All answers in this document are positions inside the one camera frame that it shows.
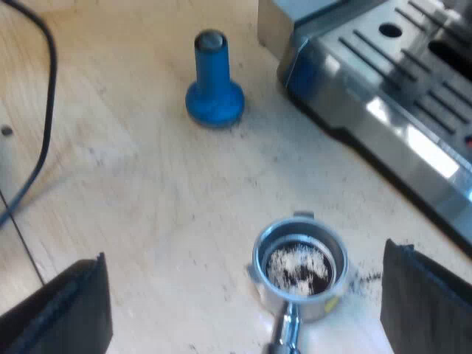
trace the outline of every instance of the wooden countertop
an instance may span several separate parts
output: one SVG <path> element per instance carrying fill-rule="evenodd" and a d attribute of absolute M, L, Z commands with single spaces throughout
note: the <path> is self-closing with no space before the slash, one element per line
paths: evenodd
<path fill-rule="evenodd" d="M 246 274 L 253 242 L 275 219 L 313 210 L 347 245 L 360 277 L 382 272 L 387 238 L 472 281 L 472 262 L 357 153 L 277 88 L 257 42 L 257 1 L 49 1 L 40 11 L 59 54 L 52 144 L 15 215 L 46 280 L 80 258 L 107 257 L 109 353 L 260 353 L 272 316 Z M 0 9 L 0 190 L 10 200 L 39 153 L 48 57 L 37 30 Z M 229 39 L 246 95 L 241 123 L 201 128 L 184 95 L 193 39 Z M 19 235 L 0 229 L 0 311 L 41 284 Z M 363 282 L 305 326 L 302 352 L 390 353 L 381 284 Z"/>

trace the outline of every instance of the drip tray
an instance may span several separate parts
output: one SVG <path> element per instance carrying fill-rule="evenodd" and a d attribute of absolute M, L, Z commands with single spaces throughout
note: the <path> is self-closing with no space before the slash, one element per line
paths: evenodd
<path fill-rule="evenodd" d="M 260 0 L 258 35 L 280 57 L 280 82 L 472 246 L 472 3 L 456 1 L 458 13 L 432 0 L 321 1 L 303 12 L 305 2 Z"/>

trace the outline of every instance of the black object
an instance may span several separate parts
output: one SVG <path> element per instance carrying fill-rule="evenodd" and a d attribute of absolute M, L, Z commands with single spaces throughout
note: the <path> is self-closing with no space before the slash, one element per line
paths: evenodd
<path fill-rule="evenodd" d="M 38 177 L 41 168 L 43 168 L 44 162 L 46 161 L 47 152 L 49 149 L 49 142 L 51 140 L 51 128 L 52 128 L 52 112 L 54 109 L 54 97 L 55 97 L 55 88 L 56 88 L 56 76 L 58 73 L 58 56 L 56 53 L 56 48 L 54 45 L 54 38 L 52 37 L 49 28 L 41 20 L 38 15 L 33 11 L 25 7 L 24 5 L 14 1 L 14 0 L 2 0 L 5 4 L 16 9 L 23 15 L 25 15 L 31 22 L 33 22 L 44 34 L 46 37 L 47 46 L 49 50 L 49 83 L 47 86 L 47 99 L 46 99 L 46 116 L 44 118 L 44 134 L 43 134 L 43 144 L 41 146 L 41 152 L 39 153 L 38 162 L 36 162 L 35 168 L 29 175 L 26 182 L 24 182 L 23 187 L 16 193 L 10 203 L 7 205 L 7 209 L 0 214 L 0 227 L 7 221 L 10 216 L 13 214 L 15 209 L 20 204 L 21 199 L 27 194 L 28 189 L 31 187 L 32 183 Z"/>
<path fill-rule="evenodd" d="M 381 322 L 396 354 L 470 354 L 472 286 L 413 246 L 388 240 Z"/>
<path fill-rule="evenodd" d="M 0 317 L 1 354 L 103 354 L 111 336 L 104 254 L 71 265 Z"/>

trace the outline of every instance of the portafilter basket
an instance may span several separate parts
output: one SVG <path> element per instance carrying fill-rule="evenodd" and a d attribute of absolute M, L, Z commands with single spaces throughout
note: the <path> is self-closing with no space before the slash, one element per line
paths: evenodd
<path fill-rule="evenodd" d="M 313 279 L 306 265 L 298 267 L 298 274 L 302 269 L 304 279 L 310 279 L 299 287 L 305 289 L 303 294 L 297 292 L 297 288 L 293 291 L 292 288 L 282 287 L 274 279 L 271 281 L 269 278 L 272 276 L 268 275 L 275 262 L 274 255 L 293 255 L 294 250 L 298 249 L 322 257 L 320 264 L 324 269 L 321 280 Z M 293 257 L 286 257 L 283 264 L 293 269 L 293 263 Z M 248 273 L 256 285 L 263 306 L 277 317 L 273 343 L 265 346 L 264 353 L 299 353 L 296 343 L 300 324 L 320 319 L 334 309 L 347 290 L 348 265 L 347 251 L 341 239 L 315 221 L 313 213 L 296 212 L 292 218 L 277 221 L 260 233 L 254 244 Z M 285 285 L 296 285 L 287 269 L 280 271 Z"/>

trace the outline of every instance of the blue accent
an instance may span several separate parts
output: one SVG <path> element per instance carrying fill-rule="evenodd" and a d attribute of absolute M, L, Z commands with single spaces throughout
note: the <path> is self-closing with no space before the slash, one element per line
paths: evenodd
<path fill-rule="evenodd" d="M 185 97 L 189 114 L 200 124 L 221 128 L 236 122 L 244 110 L 241 87 L 229 79 L 228 42 L 216 50 L 202 49 L 195 39 L 197 80 Z"/>

